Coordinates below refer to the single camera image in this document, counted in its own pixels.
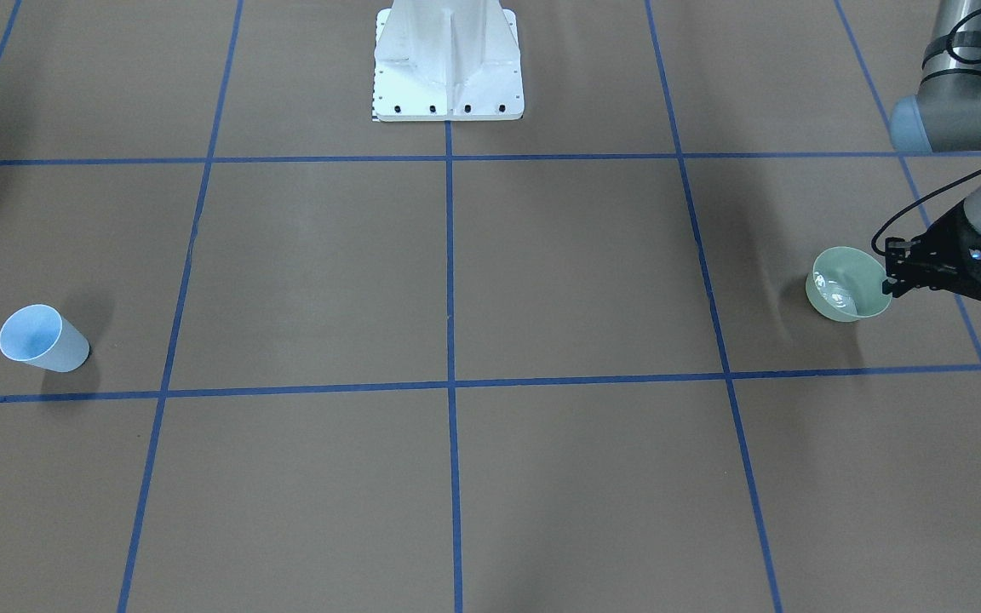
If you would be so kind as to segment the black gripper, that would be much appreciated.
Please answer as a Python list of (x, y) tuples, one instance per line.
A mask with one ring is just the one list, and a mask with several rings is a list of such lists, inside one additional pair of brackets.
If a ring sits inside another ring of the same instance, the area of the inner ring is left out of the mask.
[(887, 238), (884, 257), (883, 295), (899, 299), (926, 288), (981, 302), (981, 234), (960, 204), (914, 239)]

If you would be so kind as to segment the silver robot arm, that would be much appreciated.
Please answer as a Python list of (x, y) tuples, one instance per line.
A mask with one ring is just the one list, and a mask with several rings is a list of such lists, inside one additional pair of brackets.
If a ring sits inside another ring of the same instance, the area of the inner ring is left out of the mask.
[[(981, 151), (981, 1), (939, 4), (919, 88), (896, 102), (889, 135), (904, 154)], [(981, 186), (922, 234), (877, 232), (871, 244), (885, 260), (884, 295), (945, 290), (981, 302)]]

